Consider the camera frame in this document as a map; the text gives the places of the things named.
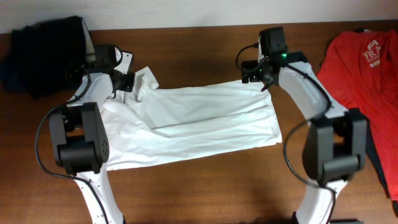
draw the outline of brown wooden surface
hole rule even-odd
[[[133,70],[149,66],[161,88],[203,86],[239,79],[234,58],[273,25],[94,31],[96,44],[113,43],[134,52]],[[302,50],[319,70],[326,44],[339,32],[366,27],[397,29],[397,22],[285,24],[291,50]],[[254,49],[241,59],[256,59]],[[302,119],[284,90],[270,90],[283,136]],[[32,100],[28,95],[0,93],[0,223],[91,223],[83,197],[73,181],[44,174],[34,156],[34,134],[40,119],[72,92]],[[49,168],[52,158],[48,126],[40,153]],[[305,175],[301,152],[307,130],[289,144],[293,166]],[[334,218],[366,223],[397,223],[391,203],[367,159],[338,199]],[[108,173],[114,197],[127,223],[239,223],[256,218],[289,218],[305,186],[285,165],[282,145]]]

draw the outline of folded cloth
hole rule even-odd
[[[155,166],[282,142],[262,83],[240,80],[158,90],[148,67],[132,93],[117,92],[101,117],[109,139],[108,170]]]
[[[330,44],[318,79],[339,103],[369,118],[389,195],[397,201],[398,34],[342,33]]]

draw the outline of crumpled white shirt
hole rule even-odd
[[[271,95],[241,80],[171,90],[148,67],[133,92],[118,91],[101,117],[109,139],[107,170],[155,166],[282,142]]]

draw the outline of white wall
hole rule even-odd
[[[0,33],[79,15],[91,30],[398,19],[397,0],[0,0]]]

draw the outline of white logo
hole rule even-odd
[[[372,68],[380,64],[380,50],[379,43],[376,40],[372,40],[368,45],[368,51],[363,53]]]

